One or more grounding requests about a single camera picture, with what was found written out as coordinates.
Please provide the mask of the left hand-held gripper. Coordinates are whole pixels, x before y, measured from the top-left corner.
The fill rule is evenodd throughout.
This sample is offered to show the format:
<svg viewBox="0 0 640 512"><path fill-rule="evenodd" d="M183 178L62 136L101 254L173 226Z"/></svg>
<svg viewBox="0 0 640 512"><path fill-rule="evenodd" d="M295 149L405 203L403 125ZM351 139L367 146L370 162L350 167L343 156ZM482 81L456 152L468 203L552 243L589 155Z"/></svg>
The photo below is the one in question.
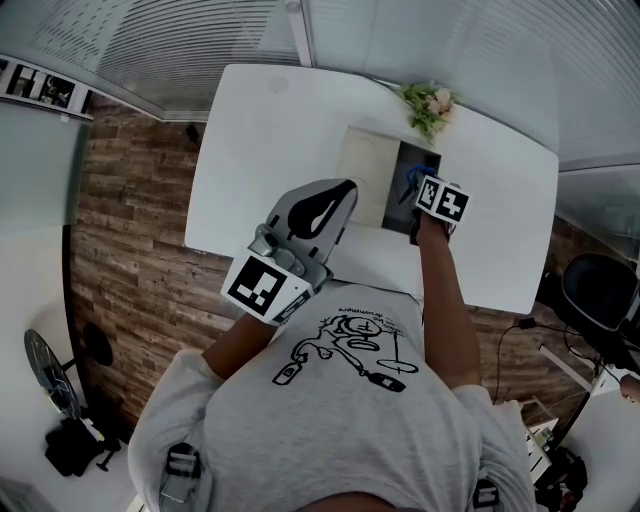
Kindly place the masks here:
<svg viewBox="0 0 640 512"><path fill-rule="evenodd" d="M279 326L333 278L325 263L339 242L358 201L350 179L323 179L286 192L267 225L233 258L223 283L224 298L258 320Z"/></svg>

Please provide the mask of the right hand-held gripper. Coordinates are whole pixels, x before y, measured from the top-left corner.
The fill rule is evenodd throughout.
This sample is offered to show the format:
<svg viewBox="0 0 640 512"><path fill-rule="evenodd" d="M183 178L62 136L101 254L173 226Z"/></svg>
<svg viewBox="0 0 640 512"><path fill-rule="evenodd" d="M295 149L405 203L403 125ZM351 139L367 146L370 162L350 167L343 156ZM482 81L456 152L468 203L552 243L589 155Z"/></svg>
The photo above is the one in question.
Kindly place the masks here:
<svg viewBox="0 0 640 512"><path fill-rule="evenodd" d="M444 228L446 237L450 238L464 218L470 204L470 195L456 184L443 181L433 174L423 174L414 182L414 226L410 231L411 242L417 244L422 215L438 221Z"/></svg>

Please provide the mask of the blue-handled scissors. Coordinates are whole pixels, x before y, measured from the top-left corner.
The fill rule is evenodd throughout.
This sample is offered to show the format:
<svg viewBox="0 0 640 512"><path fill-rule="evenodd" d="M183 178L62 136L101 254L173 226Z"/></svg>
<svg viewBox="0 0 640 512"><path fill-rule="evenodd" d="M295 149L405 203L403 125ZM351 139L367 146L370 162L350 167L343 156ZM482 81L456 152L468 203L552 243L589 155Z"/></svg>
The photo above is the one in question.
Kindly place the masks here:
<svg viewBox="0 0 640 512"><path fill-rule="evenodd" d="M416 165L406 173L407 189L399 199L400 204L407 201L410 196L419 191L421 180L425 176L436 177L437 171L433 167Z"/></svg>

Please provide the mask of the grey box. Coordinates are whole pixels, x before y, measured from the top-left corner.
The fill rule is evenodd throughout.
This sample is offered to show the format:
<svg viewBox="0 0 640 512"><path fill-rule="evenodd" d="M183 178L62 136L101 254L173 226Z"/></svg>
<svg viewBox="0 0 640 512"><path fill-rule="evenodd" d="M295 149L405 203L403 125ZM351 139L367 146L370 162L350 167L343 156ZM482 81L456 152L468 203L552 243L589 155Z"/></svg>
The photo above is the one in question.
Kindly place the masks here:
<svg viewBox="0 0 640 512"><path fill-rule="evenodd" d="M401 141L387 197L382 228L409 235L414 226L412 217L414 195L400 204L399 199L407 189L406 173L416 165L433 167L438 174L441 156L427 149Z"/></svg>

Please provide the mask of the person's left forearm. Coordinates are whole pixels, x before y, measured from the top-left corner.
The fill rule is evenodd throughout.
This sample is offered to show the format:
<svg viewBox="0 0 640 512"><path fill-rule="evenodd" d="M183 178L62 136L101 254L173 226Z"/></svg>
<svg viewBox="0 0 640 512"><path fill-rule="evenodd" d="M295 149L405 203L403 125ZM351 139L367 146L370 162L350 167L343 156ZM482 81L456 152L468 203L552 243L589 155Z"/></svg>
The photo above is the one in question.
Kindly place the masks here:
<svg viewBox="0 0 640 512"><path fill-rule="evenodd" d="M218 377L227 380L269 345L277 329L245 314L202 357Z"/></svg>

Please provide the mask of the person's right forearm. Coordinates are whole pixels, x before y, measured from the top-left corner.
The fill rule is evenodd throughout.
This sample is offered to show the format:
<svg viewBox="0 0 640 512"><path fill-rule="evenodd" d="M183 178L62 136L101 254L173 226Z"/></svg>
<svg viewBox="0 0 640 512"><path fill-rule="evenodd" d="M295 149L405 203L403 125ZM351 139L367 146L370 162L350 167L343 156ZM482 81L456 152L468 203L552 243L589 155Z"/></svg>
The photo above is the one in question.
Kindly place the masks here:
<svg viewBox="0 0 640 512"><path fill-rule="evenodd" d="M480 344L463 301L444 224L422 214L416 241L423 280L426 363L451 389L479 386Z"/></svg>

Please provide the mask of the beige box lid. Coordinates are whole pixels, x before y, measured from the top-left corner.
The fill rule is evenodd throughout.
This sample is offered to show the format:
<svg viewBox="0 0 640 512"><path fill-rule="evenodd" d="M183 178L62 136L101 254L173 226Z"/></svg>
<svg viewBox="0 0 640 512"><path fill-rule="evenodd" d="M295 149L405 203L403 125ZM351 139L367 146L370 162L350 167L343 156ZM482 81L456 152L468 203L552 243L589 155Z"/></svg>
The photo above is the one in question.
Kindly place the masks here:
<svg viewBox="0 0 640 512"><path fill-rule="evenodd" d="M351 221L381 228L395 172L400 140L349 126L337 166L339 178L353 181L358 200Z"/></svg>

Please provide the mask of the artificial flower bouquet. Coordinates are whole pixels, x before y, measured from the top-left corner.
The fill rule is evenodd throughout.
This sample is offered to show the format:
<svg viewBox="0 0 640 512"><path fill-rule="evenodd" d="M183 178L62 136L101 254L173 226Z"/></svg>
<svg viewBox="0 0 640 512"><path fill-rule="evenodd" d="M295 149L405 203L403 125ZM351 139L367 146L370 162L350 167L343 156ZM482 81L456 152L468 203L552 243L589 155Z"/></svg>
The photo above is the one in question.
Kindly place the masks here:
<svg viewBox="0 0 640 512"><path fill-rule="evenodd" d="M436 137L450 123L459 95L434 82L404 84L396 94L410 110L409 126L433 146Z"/></svg>

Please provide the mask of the black office chair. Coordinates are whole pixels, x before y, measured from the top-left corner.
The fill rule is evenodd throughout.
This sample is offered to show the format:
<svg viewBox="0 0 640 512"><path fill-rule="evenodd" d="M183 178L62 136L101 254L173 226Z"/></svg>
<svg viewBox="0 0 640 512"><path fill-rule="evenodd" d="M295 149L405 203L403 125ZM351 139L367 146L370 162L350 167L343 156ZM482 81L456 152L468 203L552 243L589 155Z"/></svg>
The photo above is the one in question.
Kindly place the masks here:
<svg viewBox="0 0 640 512"><path fill-rule="evenodd" d="M561 288L583 316L608 331L617 331L640 295L640 278L609 256L584 253L566 266Z"/></svg>

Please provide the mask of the person's grey printed T-shirt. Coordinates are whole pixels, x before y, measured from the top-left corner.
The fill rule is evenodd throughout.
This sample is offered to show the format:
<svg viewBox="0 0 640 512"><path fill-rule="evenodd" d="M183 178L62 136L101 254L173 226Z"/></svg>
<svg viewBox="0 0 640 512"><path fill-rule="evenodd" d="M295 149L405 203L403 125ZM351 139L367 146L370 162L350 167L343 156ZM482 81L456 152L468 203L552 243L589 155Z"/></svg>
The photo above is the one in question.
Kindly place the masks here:
<svg viewBox="0 0 640 512"><path fill-rule="evenodd" d="M197 350L175 355L128 448L151 510L182 442L201 460L195 512L293 512L344 493L468 512L481 479L501 512L535 512L517 404L448 388L425 362L417 304L364 286L313 297L231 377Z"/></svg>

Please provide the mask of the white side desk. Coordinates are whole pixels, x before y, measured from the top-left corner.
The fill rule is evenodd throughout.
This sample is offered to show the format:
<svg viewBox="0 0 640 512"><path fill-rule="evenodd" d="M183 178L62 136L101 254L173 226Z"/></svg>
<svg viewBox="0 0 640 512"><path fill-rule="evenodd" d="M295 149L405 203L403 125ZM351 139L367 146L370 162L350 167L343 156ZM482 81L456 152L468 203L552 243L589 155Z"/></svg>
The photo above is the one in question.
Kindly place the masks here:
<svg viewBox="0 0 640 512"><path fill-rule="evenodd" d="M637 377L637 374L633 372L607 366L604 363L598 362L595 358L589 357L573 347L569 347L567 349L569 357L577 360L590 371L589 377L586 378L558 353L547 348L544 344L539 345L538 352L591 396L611 392L621 393L620 383L622 378L625 375Z"/></svg>

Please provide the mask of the black and white shelf unit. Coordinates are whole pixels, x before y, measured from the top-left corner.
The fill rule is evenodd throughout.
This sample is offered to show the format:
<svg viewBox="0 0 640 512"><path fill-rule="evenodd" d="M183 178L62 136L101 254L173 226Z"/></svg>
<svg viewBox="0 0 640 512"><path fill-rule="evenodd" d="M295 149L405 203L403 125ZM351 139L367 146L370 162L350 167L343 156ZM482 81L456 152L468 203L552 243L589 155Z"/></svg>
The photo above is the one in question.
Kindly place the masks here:
<svg viewBox="0 0 640 512"><path fill-rule="evenodd" d="M0 102L91 120L91 89L77 81L0 54Z"/></svg>

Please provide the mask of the black backpack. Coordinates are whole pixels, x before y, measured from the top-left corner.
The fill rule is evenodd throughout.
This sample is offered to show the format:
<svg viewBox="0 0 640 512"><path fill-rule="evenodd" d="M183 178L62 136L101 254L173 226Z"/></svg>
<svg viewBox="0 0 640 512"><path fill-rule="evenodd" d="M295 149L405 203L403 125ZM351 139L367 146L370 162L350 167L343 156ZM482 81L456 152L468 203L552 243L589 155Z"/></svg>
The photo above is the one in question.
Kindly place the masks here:
<svg viewBox="0 0 640 512"><path fill-rule="evenodd" d="M534 484L535 500L543 512L575 512L588 485L581 457L564 447L550 456L551 466Z"/></svg>

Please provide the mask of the black bag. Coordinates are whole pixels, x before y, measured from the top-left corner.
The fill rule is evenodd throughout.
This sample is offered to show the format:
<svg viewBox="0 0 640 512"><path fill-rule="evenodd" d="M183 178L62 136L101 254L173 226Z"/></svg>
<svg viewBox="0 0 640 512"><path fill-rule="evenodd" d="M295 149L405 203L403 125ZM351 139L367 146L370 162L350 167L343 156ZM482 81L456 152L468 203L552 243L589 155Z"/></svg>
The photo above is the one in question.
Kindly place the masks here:
<svg viewBox="0 0 640 512"><path fill-rule="evenodd" d="M95 466L107 472L112 457L121 448L117 437L101 434L80 419L65 418L45 435L45 457L63 477L81 477L101 456Z"/></svg>

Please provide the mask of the white frame rack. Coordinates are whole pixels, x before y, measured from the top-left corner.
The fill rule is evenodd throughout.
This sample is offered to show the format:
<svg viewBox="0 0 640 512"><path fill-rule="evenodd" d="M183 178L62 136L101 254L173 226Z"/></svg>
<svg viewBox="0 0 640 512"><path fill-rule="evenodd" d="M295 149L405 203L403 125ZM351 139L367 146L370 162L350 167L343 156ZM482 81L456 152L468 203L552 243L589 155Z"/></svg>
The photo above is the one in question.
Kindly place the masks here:
<svg viewBox="0 0 640 512"><path fill-rule="evenodd" d="M528 464L532 482L536 483L552 465L549 453L554 440L553 430L559 418L535 395L528 400L519 401L520 411L527 407L535 409L536 416L542 421L525 425Z"/></svg>

